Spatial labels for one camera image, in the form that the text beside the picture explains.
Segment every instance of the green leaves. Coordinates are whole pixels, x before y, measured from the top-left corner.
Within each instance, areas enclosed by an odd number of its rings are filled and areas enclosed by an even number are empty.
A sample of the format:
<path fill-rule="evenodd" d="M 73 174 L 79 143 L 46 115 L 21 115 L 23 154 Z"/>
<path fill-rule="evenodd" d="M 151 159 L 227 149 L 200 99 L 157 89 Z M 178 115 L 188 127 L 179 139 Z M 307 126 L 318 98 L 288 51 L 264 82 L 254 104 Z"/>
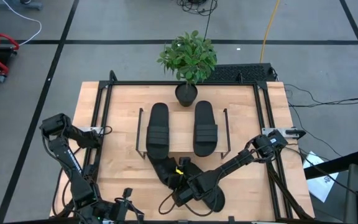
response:
<path fill-rule="evenodd" d="M 192 35 L 193 37 L 196 37 L 196 36 L 198 35 L 198 31 L 197 31 L 197 30 L 194 30 L 194 31 L 191 33 L 191 35 Z"/>
<path fill-rule="evenodd" d="M 204 59 L 206 59 L 206 57 L 208 57 L 208 54 L 207 53 L 202 53 L 201 56 L 200 56 L 200 60 L 204 60 Z"/>
<path fill-rule="evenodd" d="M 216 52 L 211 40 L 198 37 L 194 30 L 190 35 L 185 32 L 183 37 L 177 37 L 168 46 L 164 45 L 158 63 L 163 65 L 164 73 L 176 72 L 178 80 L 185 79 L 187 84 L 197 84 L 207 79 L 215 69 Z"/>
<path fill-rule="evenodd" d="M 192 72 L 186 72 L 186 79 L 189 80 L 193 77 Z"/>
<path fill-rule="evenodd" d="M 189 45 L 186 45 L 185 48 L 186 48 L 186 52 L 188 53 L 188 55 L 191 55 L 193 53 L 193 51 L 191 50 L 191 47 Z"/>

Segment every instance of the black mat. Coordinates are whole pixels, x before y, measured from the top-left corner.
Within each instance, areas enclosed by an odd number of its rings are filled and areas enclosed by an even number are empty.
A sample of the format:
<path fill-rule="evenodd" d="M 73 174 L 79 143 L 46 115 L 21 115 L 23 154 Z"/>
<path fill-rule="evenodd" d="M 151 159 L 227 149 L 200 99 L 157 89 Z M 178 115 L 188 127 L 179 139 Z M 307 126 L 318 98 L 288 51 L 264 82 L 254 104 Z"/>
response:
<path fill-rule="evenodd" d="M 251 64 L 233 64 L 217 65 L 215 71 L 206 81 L 233 81 L 238 82 L 239 76 L 243 82 L 268 81 L 273 82 L 275 78 L 270 63 L 251 63 Z"/>

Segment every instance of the white cable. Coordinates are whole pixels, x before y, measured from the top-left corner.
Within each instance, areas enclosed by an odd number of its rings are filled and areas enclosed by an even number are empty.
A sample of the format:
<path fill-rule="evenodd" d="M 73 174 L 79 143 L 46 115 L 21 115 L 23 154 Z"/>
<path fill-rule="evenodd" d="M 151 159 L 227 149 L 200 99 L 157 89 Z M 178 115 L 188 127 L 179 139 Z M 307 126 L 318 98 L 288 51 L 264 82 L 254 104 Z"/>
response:
<path fill-rule="evenodd" d="M 26 17 L 26 16 L 20 15 L 20 14 L 17 13 L 15 10 L 13 10 L 13 8 L 12 8 L 5 0 L 2 0 L 2 1 L 3 1 L 3 2 L 6 4 L 6 6 L 7 6 L 10 10 L 12 10 L 12 12 L 14 12 L 16 15 L 20 16 L 21 18 L 24 18 L 24 19 L 33 21 L 33 22 L 38 22 L 38 24 L 40 24 L 40 30 L 38 30 L 38 32 L 35 33 L 32 37 L 30 37 L 30 39 L 28 39 L 28 40 L 26 40 L 25 42 L 19 44 L 19 46 L 28 43 L 28 41 L 32 40 L 35 36 L 37 36 L 37 35 L 41 32 L 41 30 L 42 30 L 42 24 L 41 24 L 40 21 L 38 21 L 37 19 L 31 19 L 31 18 L 28 18 L 28 17 Z"/>

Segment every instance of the potted plant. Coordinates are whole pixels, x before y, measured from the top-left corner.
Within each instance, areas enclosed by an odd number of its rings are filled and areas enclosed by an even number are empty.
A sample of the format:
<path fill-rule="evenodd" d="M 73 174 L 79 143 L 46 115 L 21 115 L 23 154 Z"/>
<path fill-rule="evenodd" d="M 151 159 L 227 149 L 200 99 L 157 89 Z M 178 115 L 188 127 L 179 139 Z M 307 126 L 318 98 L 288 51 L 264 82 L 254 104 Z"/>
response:
<path fill-rule="evenodd" d="M 176 71 L 178 80 L 185 80 L 175 89 L 175 95 L 182 106 L 190 106 L 197 97 L 196 84 L 207 79 L 216 65 L 216 52 L 210 39 L 197 37 L 195 30 L 184 37 L 177 37 L 170 47 L 164 45 L 158 63 L 164 66 L 164 73 Z"/>

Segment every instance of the yellow cable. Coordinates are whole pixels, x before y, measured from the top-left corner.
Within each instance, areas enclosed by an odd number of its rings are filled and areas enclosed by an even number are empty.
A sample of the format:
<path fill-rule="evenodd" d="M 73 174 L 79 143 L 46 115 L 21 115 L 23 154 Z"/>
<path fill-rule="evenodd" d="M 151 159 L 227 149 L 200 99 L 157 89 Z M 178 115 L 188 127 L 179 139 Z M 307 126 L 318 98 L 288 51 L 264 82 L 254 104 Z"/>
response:
<path fill-rule="evenodd" d="M 274 15 L 276 15 L 276 11 L 277 11 L 277 8 L 278 8 L 279 4 L 280 4 L 280 0 L 277 0 L 276 6 L 274 7 L 274 10 L 273 10 L 273 13 L 270 16 L 270 21 L 268 22 L 267 30 L 266 30 L 265 37 L 264 37 L 264 42 L 262 44 L 262 51 L 260 53 L 259 63 L 262 63 L 262 60 L 264 59 L 266 38 L 267 38 L 267 35 L 269 34 L 270 26 L 272 26 L 272 23 L 273 23 L 273 20 L 274 20 Z"/>

